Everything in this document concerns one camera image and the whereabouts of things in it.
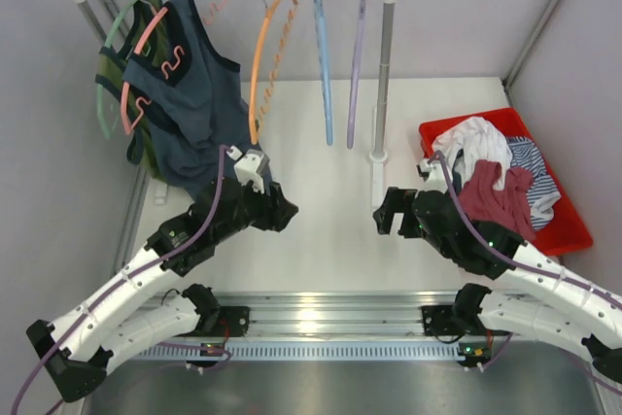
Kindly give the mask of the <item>maroon tank top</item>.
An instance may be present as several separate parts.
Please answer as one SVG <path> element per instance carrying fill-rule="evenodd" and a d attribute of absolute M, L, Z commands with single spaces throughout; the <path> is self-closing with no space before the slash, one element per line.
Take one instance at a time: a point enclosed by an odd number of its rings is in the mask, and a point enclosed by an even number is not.
<path fill-rule="evenodd" d="M 480 159 L 463 186 L 459 201 L 472 222 L 494 222 L 533 242 L 536 232 L 527 199 L 533 181 L 532 173 L 522 167 L 503 171 L 499 162 Z"/>

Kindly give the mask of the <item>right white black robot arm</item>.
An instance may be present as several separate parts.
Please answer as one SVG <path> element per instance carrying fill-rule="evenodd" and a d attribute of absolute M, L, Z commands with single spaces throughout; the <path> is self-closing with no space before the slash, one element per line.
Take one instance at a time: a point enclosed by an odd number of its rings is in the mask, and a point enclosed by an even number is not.
<path fill-rule="evenodd" d="M 471 222 L 451 193 L 391 187 L 372 217 L 381 235 L 395 215 L 406 239 L 423 239 L 472 275 L 499 285 L 467 284 L 453 305 L 464 333 L 522 334 L 574 354 L 601 375 L 621 380 L 621 298 L 550 259 L 516 232 L 494 222 Z M 535 299 L 521 304 L 509 289 Z"/>

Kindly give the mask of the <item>orange plastic hanger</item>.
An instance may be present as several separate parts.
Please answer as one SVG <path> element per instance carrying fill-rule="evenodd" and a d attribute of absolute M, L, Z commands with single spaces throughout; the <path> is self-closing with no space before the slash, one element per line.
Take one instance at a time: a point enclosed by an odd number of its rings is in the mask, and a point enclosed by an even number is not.
<path fill-rule="evenodd" d="M 265 125 L 265 118 L 271 110 L 271 100 L 274 93 L 275 82 L 278 80 L 279 67 L 283 59 L 285 48 L 288 43 L 293 23 L 296 17 L 299 0 L 289 0 L 291 5 L 287 11 L 285 22 L 279 37 L 277 50 L 273 58 L 273 66 L 268 74 L 267 85 L 263 90 L 262 98 L 258 98 L 259 94 L 259 72 L 263 58 L 263 52 L 268 36 L 268 32 L 273 22 L 273 18 L 280 7 L 286 0 L 274 0 L 265 10 L 261 28 L 256 42 L 254 60 L 251 69 L 251 80 L 249 88 L 249 114 L 248 126 L 250 131 L 251 142 L 255 145 L 259 143 L 259 138 Z"/>

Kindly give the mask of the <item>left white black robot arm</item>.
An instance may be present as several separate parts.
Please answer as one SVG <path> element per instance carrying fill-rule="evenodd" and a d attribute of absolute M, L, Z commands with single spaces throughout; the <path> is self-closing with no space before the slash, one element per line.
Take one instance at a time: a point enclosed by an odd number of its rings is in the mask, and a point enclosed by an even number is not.
<path fill-rule="evenodd" d="M 85 398 L 121 364 L 172 337 L 214 331 L 221 305 L 201 284 L 149 312 L 137 311 L 210 259 L 229 238 L 248 227 L 280 232 L 298 211 L 276 182 L 266 192 L 230 178 L 212 183 L 186 212 L 162 223 L 92 296 L 51 322 L 33 323 L 26 335 L 62 400 Z"/>

